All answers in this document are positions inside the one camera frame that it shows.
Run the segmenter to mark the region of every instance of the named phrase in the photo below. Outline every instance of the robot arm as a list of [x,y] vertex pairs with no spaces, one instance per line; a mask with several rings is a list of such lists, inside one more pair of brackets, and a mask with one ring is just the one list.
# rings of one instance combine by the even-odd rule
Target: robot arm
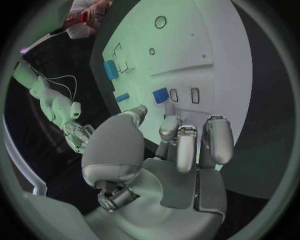
[[75,121],[80,117],[81,104],[71,102],[60,92],[51,89],[47,79],[37,75],[22,58],[12,76],[39,100],[42,112],[64,132],[68,145],[75,152],[82,154],[94,129],[90,125],[81,126]]

